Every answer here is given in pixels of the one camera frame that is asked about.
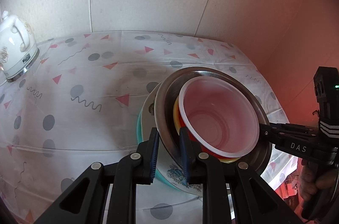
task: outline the pink bowl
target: pink bowl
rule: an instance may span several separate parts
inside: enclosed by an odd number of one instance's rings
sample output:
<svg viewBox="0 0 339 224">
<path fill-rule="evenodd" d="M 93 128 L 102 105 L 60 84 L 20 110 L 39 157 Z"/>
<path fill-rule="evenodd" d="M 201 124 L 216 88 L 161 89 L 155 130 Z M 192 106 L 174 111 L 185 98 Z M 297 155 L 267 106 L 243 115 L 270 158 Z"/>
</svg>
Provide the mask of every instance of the pink bowl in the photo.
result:
<svg viewBox="0 0 339 224">
<path fill-rule="evenodd" d="M 250 102 L 218 78 L 187 81 L 179 93 L 179 110 L 192 135 L 220 156 L 244 156 L 259 139 L 259 122 Z"/>
</svg>

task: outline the kettle lid knob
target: kettle lid knob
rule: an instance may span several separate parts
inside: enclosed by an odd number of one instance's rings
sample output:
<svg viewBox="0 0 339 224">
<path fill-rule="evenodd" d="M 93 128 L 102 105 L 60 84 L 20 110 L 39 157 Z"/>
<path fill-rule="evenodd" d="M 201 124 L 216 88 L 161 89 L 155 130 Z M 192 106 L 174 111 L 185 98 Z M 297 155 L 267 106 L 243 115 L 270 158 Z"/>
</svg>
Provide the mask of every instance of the kettle lid knob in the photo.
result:
<svg viewBox="0 0 339 224">
<path fill-rule="evenodd" d="M 2 19 L 4 20 L 4 19 L 6 19 L 7 17 L 8 17 L 8 11 L 4 11 L 3 13 L 2 13 Z"/>
</svg>

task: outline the white kettle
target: white kettle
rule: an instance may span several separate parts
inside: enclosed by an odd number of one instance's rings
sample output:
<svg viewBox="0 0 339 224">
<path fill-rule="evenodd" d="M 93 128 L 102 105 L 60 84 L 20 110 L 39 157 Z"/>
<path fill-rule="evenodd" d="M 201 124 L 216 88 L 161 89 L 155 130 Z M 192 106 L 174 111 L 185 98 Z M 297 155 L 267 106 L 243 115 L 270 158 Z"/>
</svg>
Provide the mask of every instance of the white kettle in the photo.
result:
<svg viewBox="0 0 339 224">
<path fill-rule="evenodd" d="M 23 23 L 16 15 L 2 14 L 0 24 L 0 70 L 8 82 L 14 82 L 27 72 L 37 59 L 39 49 L 28 23 Z"/>
</svg>

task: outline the silver screw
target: silver screw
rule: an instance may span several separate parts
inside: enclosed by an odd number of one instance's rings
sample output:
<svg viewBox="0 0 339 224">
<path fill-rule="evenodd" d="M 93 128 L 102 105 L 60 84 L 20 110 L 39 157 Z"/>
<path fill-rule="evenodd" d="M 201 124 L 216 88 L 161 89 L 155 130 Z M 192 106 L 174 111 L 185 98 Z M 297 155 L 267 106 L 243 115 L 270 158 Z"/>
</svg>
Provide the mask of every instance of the silver screw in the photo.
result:
<svg viewBox="0 0 339 224">
<path fill-rule="evenodd" d="M 238 164 L 238 167 L 241 169 L 247 169 L 249 167 L 249 165 L 246 162 L 240 162 Z"/>
<path fill-rule="evenodd" d="M 131 154 L 131 159 L 137 160 L 141 157 L 141 155 L 137 152 Z"/>
<path fill-rule="evenodd" d="M 208 153 L 201 152 L 201 153 L 199 153 L 198 156 L 199 156 L 200 159 L 207 159 L 208 158 Z"/>
<path fill-rule="evenodd" d="M 101 163 L 95 162 L 95 163 L 93 163 L 92 165 L 90 165 L 90 167 L 91 167 L 92 169 L 99 169 L 99 168 L 101 168 Z"/>
</svg>

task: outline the stainless steel bowl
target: stainless steel bowl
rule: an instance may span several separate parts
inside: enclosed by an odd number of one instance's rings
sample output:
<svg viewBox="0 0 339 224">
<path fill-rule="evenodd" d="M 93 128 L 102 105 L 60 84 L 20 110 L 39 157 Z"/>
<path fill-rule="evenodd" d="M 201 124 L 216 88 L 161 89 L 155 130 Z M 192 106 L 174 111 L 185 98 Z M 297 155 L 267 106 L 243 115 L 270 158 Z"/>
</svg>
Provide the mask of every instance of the stainless steel bowl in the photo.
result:
<svg viewBox="0 0 339 224">
<path fill-rule="evenodd" d="M 174 161 L 182 167 L 179 136 L 173 121 L 173 106 L 179 95 L 180 89 L 190 79 L 198 76 L 210 76 L 219 78 L 236 87 L 250 101 L 253 106 L 258 121 L 261 124 L 269 124 L 268 118 L 253 94 L 236 79 L 227 74 L 205 67 L 187 67 L 180 69 L 169 75 L 159 87 L 154 103 L 154 116 L 160 138 L 166 150 Z M 262 174 L 271 157 L 272 144 L 259 138 L 255 148 L 240 160 L 247 162 L 257 173 Z"/>
</svg>

